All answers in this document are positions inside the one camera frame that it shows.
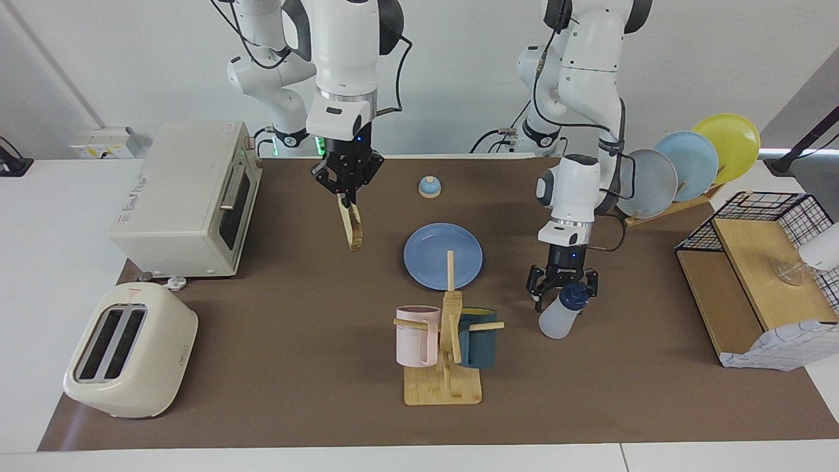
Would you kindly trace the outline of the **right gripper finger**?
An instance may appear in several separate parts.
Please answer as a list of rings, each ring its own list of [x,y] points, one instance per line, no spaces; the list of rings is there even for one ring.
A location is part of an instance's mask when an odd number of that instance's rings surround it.
[[[313,176],[315,177],[315,181],[324,186],[327,191],[338,196],[339,204],[344,207],[348,207],[347,190],[345,190],[345,185],[343,184],[339,174],[336,174],[334,178],[332,178],[327,161],[321,161],[313,167]]]
[[[385,159],[380,153],[371,153],[369,156],[359,158],[351,174],[349,204],[357,203],[357,192],[374,179],[375,173],[378,172],[384,161]]]

